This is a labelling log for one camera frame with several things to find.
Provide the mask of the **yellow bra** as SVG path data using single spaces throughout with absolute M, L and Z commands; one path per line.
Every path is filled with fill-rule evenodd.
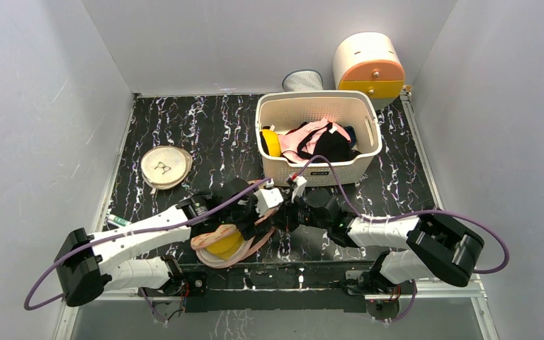
M 243 245 L 244 238 L 238 231 L 214 234 L 208 238 L 205 250 L 222 260 L 228 260 Z

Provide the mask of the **orange floral bra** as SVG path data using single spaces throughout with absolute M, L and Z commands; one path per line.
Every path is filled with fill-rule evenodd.
M 251 188 L 237 201 L 226 201 Z M 258 252 L 274 235 L 273 216 L 283 202 L 272 180 L 234 178 L 222 187 L 192 197 L 193 207 L 224 208 L 192 226 L 190 246 L 198 259 L 211 268 L 229 268 Z

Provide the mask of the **round beige mesh laundry bag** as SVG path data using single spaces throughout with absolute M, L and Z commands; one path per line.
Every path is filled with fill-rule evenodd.
M 142 177 L 152 194 L 180 184 L 188 175 L 192 156 L 184 149 L 158 146 L 149 150 L 140 160 Z

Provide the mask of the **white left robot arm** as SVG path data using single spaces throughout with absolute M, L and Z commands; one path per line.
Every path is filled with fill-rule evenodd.
M 238 262 L 282 204 L 283 195 L 271 180 L 235 178 L 218 191 L 198 192 L 139 222 L 93 234 L 76 229 L 54 260 L 62 298 L 67 306 L 79 307 L 108 290 L 151 288 L 174 295 L 182 289 L 182 274 L 170 260 L 140 259 L 141 254 L 186 241 L 203 249 L 215 234 L 238 234 L 244 243 L 228 260 Z

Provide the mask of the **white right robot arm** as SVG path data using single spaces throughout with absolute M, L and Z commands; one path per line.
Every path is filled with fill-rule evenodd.
M 481 236 L 440 210 L 371 218 L 343 209 L 324 189 L 304 198 L 290 195 L 274 218 L 288 232 L 300 226 L 325 230 L 340 247 L 387 247 L 368 272 L 346 275 L 344 287 L 354 294 L 389 293 L 418 278 L 465 287 L 485 245 Z

